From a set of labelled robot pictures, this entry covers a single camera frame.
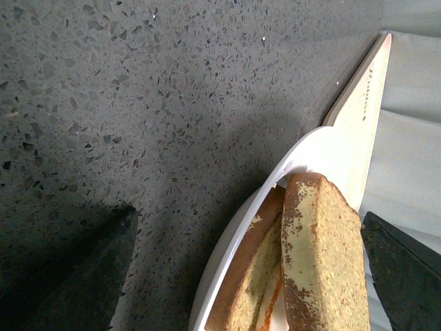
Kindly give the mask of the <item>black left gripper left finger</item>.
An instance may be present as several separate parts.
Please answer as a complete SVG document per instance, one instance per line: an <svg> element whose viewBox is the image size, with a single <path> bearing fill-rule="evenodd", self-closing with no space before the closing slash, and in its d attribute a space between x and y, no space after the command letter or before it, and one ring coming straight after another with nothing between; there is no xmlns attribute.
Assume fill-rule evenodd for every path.
<svg viewBox="0 0 441 331"><path fill-rule="evenodd" d="M109 330L129 270L138 212L132 206L1 298L2 330Z"/></svg>

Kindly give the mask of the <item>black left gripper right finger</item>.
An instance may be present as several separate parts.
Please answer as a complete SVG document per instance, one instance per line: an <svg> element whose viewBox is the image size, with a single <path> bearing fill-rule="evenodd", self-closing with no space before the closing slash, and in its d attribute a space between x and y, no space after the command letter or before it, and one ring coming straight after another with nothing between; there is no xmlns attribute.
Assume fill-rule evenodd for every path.
<svg viewBox="0 0 441 331"><path fill-rule="evenodd" d="M372 212L361 235L391 328L439 330L440 254Z"/></svg>

